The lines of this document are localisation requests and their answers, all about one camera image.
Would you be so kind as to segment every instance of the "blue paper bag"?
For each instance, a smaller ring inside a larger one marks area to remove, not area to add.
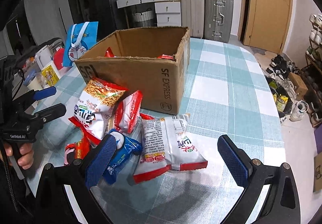
[[[74,24],[67,33],[62,65],[71,67],[87,50],[96,44],[98,22]]]

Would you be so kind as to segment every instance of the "metal bolt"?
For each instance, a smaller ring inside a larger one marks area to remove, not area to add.
[[[290,167],[290,165],[288,164],[288,163],[283,163],[283,167],[285,168],[285,169],[290,169],[291,167]]]
[[[44,166],[44,169],[50,169],[52,167],[52,164],[51,163],[47,163],[45,166]]]
[[[261,161],[259,159],[253,159],[253,164],[259,166],[261,164]]]
[[[81,164],[81,162],[82,162],[82,160],[81,160],[81,159],[75,159],[75,160],[73,161],[73,164],[74,164],[75,166],[78,166],[78,165],[80,165],[80,164]]]

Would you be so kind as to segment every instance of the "checkered tablecloth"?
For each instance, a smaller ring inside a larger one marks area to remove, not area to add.
[[[35,161],[28,182],[35,193],[43,166],[63,165],[64,148],[81,133],[68,118],[85,83],[72,68],[57,84],[57,94],[37,110],[66,104],[64,117],[48,123],[37,135]],[[144,110],[154,117],[162,113]],[[134,185],[132,158],[116,183],[101,180],[92,192],[114,223],[220,223],[243,191],[237,187],[217,151],[217,140],[227,134],[250,158],[267,165],[285,161],[276,106],[256,59],[247,50],[215,41],[191,38],[190,64],[180,113],[191,114],[188,132],[208,160],[206,169],[169,171]],[[248,223],[256,219],[265,199],[262,191]]]

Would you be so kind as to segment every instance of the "wooden door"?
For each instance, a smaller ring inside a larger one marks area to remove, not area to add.
[[[291,0],[250,0],[243,44],[280,53],[291,7]]]

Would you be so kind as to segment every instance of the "blue snack package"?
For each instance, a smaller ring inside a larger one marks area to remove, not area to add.
[[[96,44],[98,22],[74,24],[67,33],[62,65],[71,67],[75,60]]]
[[[111,134],[116,139],[116,151],[108,163],[107,168],[103,173],[103,177],[109,185],[116,181],[118,173],[124,168],[132,153],[140,155],[142,152],[142,144],[137,140],[133,140],[116,129],[112,129],[108,134]]]

